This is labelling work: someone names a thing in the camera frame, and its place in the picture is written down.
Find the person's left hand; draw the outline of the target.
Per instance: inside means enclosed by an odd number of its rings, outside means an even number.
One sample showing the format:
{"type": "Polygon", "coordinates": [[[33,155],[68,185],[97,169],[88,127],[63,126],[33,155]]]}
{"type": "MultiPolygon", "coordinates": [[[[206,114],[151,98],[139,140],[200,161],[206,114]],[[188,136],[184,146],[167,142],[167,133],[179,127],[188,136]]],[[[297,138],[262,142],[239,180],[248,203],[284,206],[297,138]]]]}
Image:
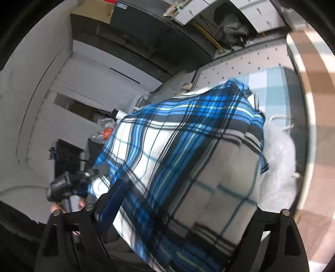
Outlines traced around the person's left hand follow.
{"type": "Polygon", "coordinates": [[[74,196],[70,199],[64,199],[61,202],[54,203],[50,208],[50,212],[53,213],[56,210],[61,210],[62,213],[71,213],[73,211],[82,210],[87,204],[86,199],[74,196]]]}

